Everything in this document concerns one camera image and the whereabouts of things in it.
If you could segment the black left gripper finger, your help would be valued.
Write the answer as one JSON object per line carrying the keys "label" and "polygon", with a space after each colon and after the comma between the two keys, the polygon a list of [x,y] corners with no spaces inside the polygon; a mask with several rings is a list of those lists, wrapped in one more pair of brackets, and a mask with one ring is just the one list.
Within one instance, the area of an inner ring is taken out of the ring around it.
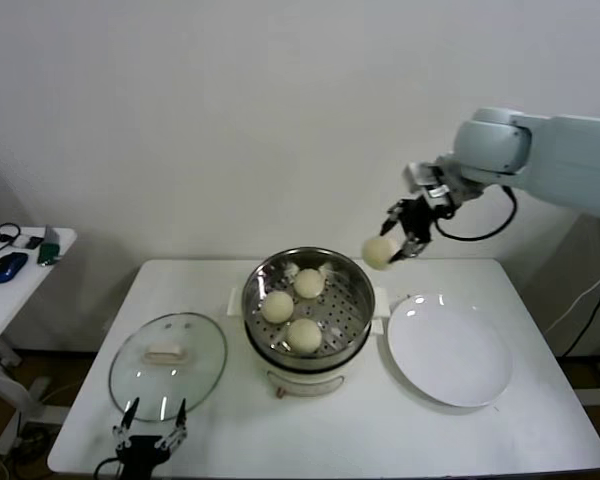
{"label": "black left gripper finger", "polygon": [[129,448],[131,446],[129,431],[135,418],[139,401],[140,398],[136,397],[132,402],[127,403],[121,422],[112,429],[116,449]]}
{"label": "black left gripper finger", "polygon": [[186,421],[186,400],[183,399],[176,416],[174,430],[158,443],[158,448],[160,450],[176,451],[179,448],[187,437]]}

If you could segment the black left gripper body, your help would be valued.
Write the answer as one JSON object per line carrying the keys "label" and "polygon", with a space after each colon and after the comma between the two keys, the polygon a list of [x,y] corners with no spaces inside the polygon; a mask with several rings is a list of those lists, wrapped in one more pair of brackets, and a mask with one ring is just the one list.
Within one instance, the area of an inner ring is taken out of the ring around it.
{"label": "black left gripper body", "polygon": [[121,480],[151,480],[154,469],[166,463],[171,451],[162,447],[157,435],[133,435],[116,447],[116,456],[122,465]]}

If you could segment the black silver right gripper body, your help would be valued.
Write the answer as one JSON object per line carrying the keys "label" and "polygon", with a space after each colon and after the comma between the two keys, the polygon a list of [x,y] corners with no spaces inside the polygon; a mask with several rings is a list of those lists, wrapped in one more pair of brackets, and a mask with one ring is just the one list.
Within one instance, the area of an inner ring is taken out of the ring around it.
{"label": "black silver right gripper body", "polygon": [[483,194],[483,186],[464,178],[455,168],[405,168],[407,190],[421,200],[423,215],[444,238],[455,241],[481,241],[483,236],[460,236],[442,228],[442,220],[451,220],[467,202]]}

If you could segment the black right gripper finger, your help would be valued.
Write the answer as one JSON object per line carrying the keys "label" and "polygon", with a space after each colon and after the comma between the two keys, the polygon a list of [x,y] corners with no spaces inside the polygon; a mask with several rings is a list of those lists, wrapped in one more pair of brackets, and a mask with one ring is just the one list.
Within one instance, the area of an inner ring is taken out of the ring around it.
{"label": "black right gripper finger", "polygon": [[405,199],[401,199],[387,210],[387,218],[381,225],[380,236],[389,233],[400,222],[404,204]]}
{"label": "black right gripper finger", "polygon": [[420,238],[413,233],[409,233],[400,248],[389,259],[389,264],[418,257],[430,241],[430,236]]}

